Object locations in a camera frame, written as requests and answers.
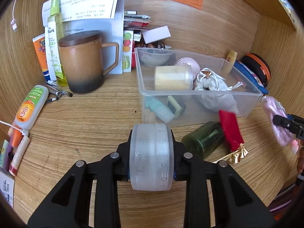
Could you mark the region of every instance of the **yellow liquid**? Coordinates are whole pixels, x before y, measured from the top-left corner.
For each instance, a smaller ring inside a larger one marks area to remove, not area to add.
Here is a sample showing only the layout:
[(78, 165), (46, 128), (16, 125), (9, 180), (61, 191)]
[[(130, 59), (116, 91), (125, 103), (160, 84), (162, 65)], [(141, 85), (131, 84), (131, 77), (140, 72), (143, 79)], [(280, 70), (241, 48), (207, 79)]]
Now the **yellow liquid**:
[[(62, 20), (62, 13), (57, 13), (57, 14), (54, 14), (52, 16), (50, 16), (48, 19), (47, 19), (47, 22), (56, 22), (56, 35), (57, 35), (57, 44), (58, 44), (58, 41), (59, 39), (63, 38), (64, 37), (64, 34), (63, 34), (63, 20)], [(60, 55), (60, 52), (59, 52), (59, 59), (60, 59), (60, 64), (61, 64), (61, 70), (62, 70), (62, 75), (63, 75), (63, 79), (61, 78), (58, 78), (56, 76), (56, 79), (57, 79), (57, 82), (61, 85), (61, 86), (67, 86), (67, 78), (65, 76), (65, 72), (64, 72), (64, 69), (63, 69), (63, 63), (62, 63), (62, 60), (61, 60), (61, 55)]]

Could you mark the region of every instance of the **metal screw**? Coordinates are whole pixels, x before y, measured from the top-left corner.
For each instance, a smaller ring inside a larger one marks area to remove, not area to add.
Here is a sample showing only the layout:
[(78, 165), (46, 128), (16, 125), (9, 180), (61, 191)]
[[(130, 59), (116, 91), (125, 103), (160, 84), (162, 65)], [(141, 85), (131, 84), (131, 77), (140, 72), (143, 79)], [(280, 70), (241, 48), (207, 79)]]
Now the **metal screw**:
[(190, 159), (190, 158), (192, 158), (193, 157), (193, 154), (192, 153), (184, 153), (184, 157), (186, 158), (186, 159)]
[(85, 162), (82, 161), (82, 160), (79, 160), (79, 161), (76, 162), (77, 167), (83, 167), (84, 165), (85, 165)]
[(227, 165), (228, 165), (228, 163), (225, 160), (219, 161), (219, 166), (226, 167)]
[(113, 158), (113, 159), (116, 159), (116, 158), (119, 157), (119, 153), (113, 152), (113, 153), (110, 154), (110, 157)]

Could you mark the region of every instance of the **mug lid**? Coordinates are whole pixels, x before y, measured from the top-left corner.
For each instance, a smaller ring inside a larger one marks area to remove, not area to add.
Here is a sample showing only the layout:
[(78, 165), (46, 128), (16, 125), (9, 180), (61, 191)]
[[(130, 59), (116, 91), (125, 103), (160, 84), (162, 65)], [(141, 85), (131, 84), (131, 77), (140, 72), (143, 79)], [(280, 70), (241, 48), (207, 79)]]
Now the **mug lid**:
[(65, 36), (58, 41), (59, 47), (68, 47), (74, 45), (81, 45), (87, 42), (91, 42), (97, 39), (101, 39), (102, 32), (101, 31), (86, 31), (86, 32), (78, 32), (74, 34), (70, 34)]

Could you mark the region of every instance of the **white bowl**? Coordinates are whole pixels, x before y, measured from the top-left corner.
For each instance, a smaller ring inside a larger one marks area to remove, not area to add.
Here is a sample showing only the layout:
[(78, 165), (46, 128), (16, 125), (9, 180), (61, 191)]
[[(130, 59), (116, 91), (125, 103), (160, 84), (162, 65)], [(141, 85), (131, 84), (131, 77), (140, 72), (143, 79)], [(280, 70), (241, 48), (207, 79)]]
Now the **white bowl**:
[(144, 63), (144, 65), (148, 67), (156, 67), (167, 63), (172, 54), (173, 52), (160, 54), (150, 53), (142, 50), (138, 53), (138, 57)]

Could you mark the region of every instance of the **red velvet bag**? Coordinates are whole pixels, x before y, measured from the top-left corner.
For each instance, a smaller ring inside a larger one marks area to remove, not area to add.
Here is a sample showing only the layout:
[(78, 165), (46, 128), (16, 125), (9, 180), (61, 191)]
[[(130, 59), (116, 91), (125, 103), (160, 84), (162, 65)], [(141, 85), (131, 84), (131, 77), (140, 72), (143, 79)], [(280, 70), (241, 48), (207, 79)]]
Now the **red velvet bag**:
[(219, 119), (231, 151), (230, 154), (220, 160), (227, 160), (229, 162), (234, 162), (235, 164), (239, 163), (240, 159), (248, 154), (248, 151), (244, 147), (244, 140), (240, 133), (237, 117), (234, 113), (220, 110)]

